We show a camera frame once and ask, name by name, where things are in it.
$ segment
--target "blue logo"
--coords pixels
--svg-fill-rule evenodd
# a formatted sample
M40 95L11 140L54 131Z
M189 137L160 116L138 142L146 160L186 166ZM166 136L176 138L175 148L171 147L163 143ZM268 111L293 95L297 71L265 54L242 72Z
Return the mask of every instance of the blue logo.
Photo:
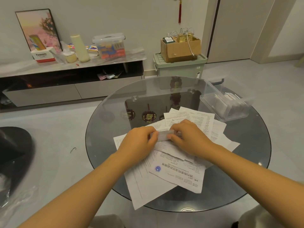
M155 169L156 172L160 172L161 171L161 167L160 166L156 166L154 169Z

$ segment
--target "red tassel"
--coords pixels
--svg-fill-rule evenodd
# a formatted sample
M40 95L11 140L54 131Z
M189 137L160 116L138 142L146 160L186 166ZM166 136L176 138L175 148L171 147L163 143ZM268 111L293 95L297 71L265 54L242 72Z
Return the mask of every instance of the red tassel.
M178 23L181 23L181 0L179 1L179 16L178 16Z

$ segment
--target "cardboard box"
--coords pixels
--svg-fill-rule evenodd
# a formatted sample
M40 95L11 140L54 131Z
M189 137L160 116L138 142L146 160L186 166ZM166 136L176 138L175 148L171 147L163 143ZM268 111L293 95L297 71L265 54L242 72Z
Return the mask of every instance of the cardboard box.
M197 56L192 56L189 46L194 55L201 54L201 41L193 37L193 41L189 44L188 42L166 44L161 40L161 55L167 63L196 60Z

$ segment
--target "green plastic storage box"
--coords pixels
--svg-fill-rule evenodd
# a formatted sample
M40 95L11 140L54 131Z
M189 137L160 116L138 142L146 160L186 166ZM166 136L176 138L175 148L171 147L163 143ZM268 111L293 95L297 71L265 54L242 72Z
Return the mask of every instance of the green plastic storage box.
M199 54L197 60L166 63L160 53L154 54L154 67L158 76L186 76L201 78L207 58Z

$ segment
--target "hand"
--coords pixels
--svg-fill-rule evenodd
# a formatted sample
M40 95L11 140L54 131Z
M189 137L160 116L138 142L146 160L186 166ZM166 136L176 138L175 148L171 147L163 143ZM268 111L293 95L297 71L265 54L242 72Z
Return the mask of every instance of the hand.
M170 129L181 132L182 139L174 134L168 134L167 137L191 155L206 159L208 153L212 152L216 147L216 144L196 124L187 119L174 124Z
M142 126L130 130L116 153L124 157L127 168L131 168L148 156L158 139L158 132L152 126Z

